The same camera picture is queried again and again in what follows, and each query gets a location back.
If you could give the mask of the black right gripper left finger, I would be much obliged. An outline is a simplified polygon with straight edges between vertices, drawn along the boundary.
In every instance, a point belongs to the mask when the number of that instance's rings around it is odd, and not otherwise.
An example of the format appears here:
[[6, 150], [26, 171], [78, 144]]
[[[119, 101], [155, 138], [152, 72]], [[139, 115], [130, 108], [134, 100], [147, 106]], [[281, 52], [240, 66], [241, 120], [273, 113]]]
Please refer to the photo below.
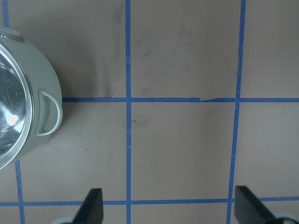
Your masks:
[[101, 224], [104, 218], [102, 189], [91, 189], [72, 224]]

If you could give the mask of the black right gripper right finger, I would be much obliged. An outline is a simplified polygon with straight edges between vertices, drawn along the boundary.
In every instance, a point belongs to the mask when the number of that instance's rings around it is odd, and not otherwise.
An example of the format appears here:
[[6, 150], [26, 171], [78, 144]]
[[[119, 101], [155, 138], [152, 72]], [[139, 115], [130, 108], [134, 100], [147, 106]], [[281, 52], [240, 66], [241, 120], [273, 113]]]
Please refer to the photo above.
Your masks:
[[239, 224], [281, 223], [246, 186], [235, 187], [234, 212]]

